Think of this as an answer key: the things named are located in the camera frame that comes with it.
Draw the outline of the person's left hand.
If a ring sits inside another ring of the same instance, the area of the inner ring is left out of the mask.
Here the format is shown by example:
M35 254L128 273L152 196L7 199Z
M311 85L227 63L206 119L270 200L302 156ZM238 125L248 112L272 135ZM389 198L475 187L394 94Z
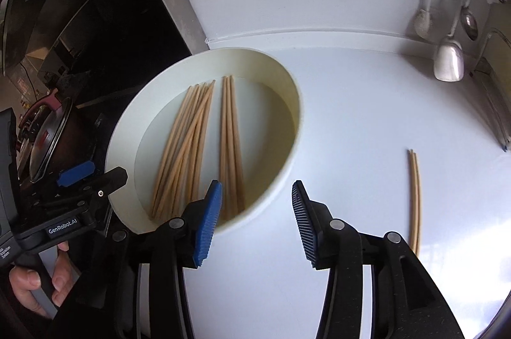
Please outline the person's left hand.
M40 272L26 266L14 266L9 274L11 289L29 311L46 319L54 319L57 311L74 287L79 272L68 256L68 241L56 246L56 253L45 254L55 258L50 273L42 266Z

